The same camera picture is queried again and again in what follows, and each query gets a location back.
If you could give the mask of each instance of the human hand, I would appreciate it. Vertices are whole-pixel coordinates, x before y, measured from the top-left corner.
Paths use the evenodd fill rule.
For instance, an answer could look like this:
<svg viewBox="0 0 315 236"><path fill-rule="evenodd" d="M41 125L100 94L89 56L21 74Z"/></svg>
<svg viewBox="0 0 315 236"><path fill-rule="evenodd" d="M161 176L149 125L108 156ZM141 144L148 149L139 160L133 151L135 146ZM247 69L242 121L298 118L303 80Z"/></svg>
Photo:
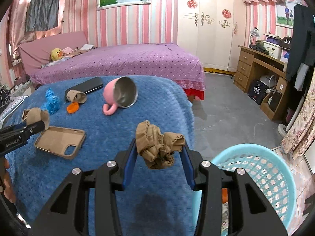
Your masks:
<svg viewBox="0 0 315 236"><path fill-rule="evenodd" d="M10 164L7 159L4 159L4 168L9 169ZM5 171L4 173L4 196L11 202L15 203L16 202L16 196L13 190L13 185L11 181L11 177L8 171Z"/></svg>

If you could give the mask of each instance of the blue bed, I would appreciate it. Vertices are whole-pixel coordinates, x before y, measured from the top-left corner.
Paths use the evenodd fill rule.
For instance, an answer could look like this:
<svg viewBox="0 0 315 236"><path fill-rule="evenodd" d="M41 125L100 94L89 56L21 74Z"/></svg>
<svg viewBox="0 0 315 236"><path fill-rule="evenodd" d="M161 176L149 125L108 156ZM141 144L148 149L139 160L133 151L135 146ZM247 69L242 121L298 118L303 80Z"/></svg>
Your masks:
<svg viewBox="0 0 315 236"><path fill-rule="evenodd" d="M104 86L117 76L102 77ZM67 114L68 103L50 116L51 126L82 129L86 139L78 155L66 160L34 148L38 135L28 144L6 157L17 195L17 208L32 225L44 203L72 168L98 168L113 159L118 151L126 150L135 137L138 123L149 120L161 132L172 131L185 135L193 149L193 113L185 92L165 78L131 77L139 90L138 100L128 109L119 109L112 116L102 113L103 90L88 95L86 103L74 114ZM24 109L41 107L50 87L61 99L64 91L88 78L74 79L40 87L16 110L8 124L21 122ZM149 170L138 157L131 184L124 192L116 192L119 217L124 236L191 236L193 192L187 185L179 154L175 164L164 170ZM94 193L90 195L89 234L94 235Z"/></svg>

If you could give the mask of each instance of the black phone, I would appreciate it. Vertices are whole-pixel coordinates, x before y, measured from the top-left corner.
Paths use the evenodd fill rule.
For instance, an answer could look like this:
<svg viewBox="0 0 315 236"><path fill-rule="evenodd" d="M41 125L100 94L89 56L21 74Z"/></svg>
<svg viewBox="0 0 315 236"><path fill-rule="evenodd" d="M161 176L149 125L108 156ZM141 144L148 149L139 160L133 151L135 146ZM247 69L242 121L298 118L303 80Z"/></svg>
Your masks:
<svg viewBox="0 0 315 236"><path fill-rule="evenodd" d="M80 91L80 92L83 92L85 94L89 94L93 91L96 91L96 90L99 90L103 88L103 81L100 77L95 77L95 78L92 78L90 80L87 80L85 82L82 82L78 85L75 85L69 89L67 89L65 91L65 100L67 102L69 102L69 100L67 99L67 94L69 92L69 90L77 90L77 91Z"/></svg>

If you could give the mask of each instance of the blue gripper pad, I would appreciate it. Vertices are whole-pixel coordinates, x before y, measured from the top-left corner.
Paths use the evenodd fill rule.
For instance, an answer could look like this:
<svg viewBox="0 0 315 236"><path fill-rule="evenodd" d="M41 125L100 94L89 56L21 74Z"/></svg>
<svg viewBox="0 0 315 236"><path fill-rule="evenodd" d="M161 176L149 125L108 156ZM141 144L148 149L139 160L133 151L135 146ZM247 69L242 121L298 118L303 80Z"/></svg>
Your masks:
<svg viewBox="0 0 315 236"><path fill-rule="evenodd" d="M123 182L122 182L122 188L124 190L131 182L131 177L132 177L133 169L137 160L137 156L138 156L137 147L136 147L136 144L134 143L131 147L131 152L129 154L129 157L125 166L124 177L123 177Z"/></svg>
<svg viewBox="0 0 315 236"><path fill-rule="evenodd" d="M194 169L190 161L190 158L188 156L186 146L183 147L182 151L180 152L180 156L181 156L187 183L190 186L190 188L193 190L196 184L195 176L194 176Z"/></svg>

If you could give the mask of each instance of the pink mug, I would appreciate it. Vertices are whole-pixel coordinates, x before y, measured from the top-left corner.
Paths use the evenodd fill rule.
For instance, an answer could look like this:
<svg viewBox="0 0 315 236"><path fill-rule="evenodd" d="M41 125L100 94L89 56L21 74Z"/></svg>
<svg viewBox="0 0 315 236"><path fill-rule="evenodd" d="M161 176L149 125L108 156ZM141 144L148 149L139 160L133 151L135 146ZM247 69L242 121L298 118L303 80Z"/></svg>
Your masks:
<svg viewBox="0 0 315 236"><path fill-rule="evenodd" d="M112 115L118 107L131 107L137 101L138 90L132 79L122 76L105 86L103 97L107 103L103 106L103 113Z"/></svg>

